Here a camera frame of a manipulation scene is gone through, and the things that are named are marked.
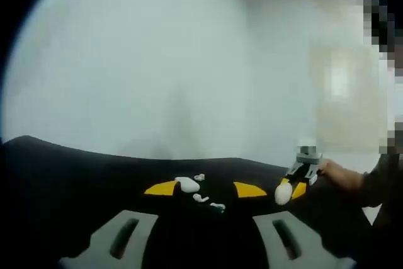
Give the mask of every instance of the yellow marker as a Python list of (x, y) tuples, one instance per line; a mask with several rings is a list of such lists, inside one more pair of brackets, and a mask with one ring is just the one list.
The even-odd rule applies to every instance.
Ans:
[(165, 183), (156, 184), (147, 189), (144, 193), (146, 195), (173, 195), (175, 184), (178, 181), (169, 181)]
[(306, 183), (298, 183), (297, 187), (295, 187), (294, 192), (292, 193), (291, 199), (298, 198), (302, 196), (307, 191), (307, 184)]
[(267, 193), (257, 186), (234, 182), (239, 198), (261, 197)]

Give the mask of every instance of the white object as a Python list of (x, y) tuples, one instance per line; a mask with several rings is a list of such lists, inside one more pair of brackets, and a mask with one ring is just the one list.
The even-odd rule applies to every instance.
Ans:
[(224, 212), (225, 210), (225, 205), (224, 204), (216, 204), (216, 203), (211, 203), (210, 206), (216, 207), (221, 210), (221, 212)]
[(317, 175), (314, 175), (313, 177), (311, 177), (311, 179), (309, 179), (309, 186), (312, 186), (317, 180)]
[(275, 201), (278, 205), (285, 205), (292, 196), (292, 186), (291, 184), (282, 183), (277, 186), (275, 191)]
[(193, 195), (193, 198), (195, 199), (196, 202), (199, 202), (199, 203), (206, 202), (209, 199), (209, 197), (202, 198), (202, 196), (199, 195), (198, 193), (195, 193)]
[(204, 181), (204, 173), (201, 173), (200, 175), (196, 175), (196, 176), (194, 177), (194, 179), (195, 179), (196, 181), (199, 181), (199, 182)]
[(187, 176), (179, 176), (175, 178), (176, 181), (181, 183), (181, 190), (186, 193), (198, 192), (200, 185)]

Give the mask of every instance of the black surface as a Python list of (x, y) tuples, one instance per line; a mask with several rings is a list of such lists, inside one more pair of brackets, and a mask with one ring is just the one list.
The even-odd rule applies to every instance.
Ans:
[[(196, 217), (202, 209), (197, 203), (188, 203), (191, 195), (178, 188), (176, 198), (143, 193), (175, 176), (193, 177), (199, 173), (206, 175), (201, 195), (208, 194), (212, 202), (227, 206), (217, 222), (218, 226), (226, 226), (224, 235), (229, 236), (229, 226), (251, 231), (239, 232), (244, 236), (240, 243), (249, 243), (247, 236), (256, 238), (252, 216), (288, 210), (316, 230), (324, 246), (336, 256), (356, 258), (370, 228), (362, 210), (322, 178), (304, 196), (277, 206), (273, 192), (286, 169), (243, 159), (135, 159), (70, 149), (28, 136), (7, 142), (4, 155), (7, 249), (13, 262), (23, 261), (15, 257), (21, 254), (29, 255), (33, 262), (49, 263), (61, 256), (76, 256), (88, 247), (95, 230), (125, 209), (160, 215), (164, 220), (159, 224), (172, 227), (180, 222), (177, 214)], [(257, 185), (268, 196), (238, 199), (233, 181)], [(210, 221), (217, 216), (202, 213)], [(189, 234), (186, 231), (191, 226), (182, 226), (184, 234)], [(250, 253), (259, 255), (259, 249), (256, 242), (256, 250)]]

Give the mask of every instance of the yellow triangle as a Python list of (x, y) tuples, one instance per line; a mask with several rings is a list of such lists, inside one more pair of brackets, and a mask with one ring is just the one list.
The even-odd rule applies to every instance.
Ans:
[(146, 195), (173, 195), (175, 184), (178, 181), (169, 181), (165, 183), (156, 184), (147, 189), (144, 193)]
[(292, 193), (291, 199), (293, 200), (294, 198), (298, 198), (302, 196), (307, 190), (307, 184), (306, 183), (298, 183), (297, 187), (295, 187), (294, 192)]
[(239, 198), (261, 197), (267, 193), (257, 186), (234, 182)]

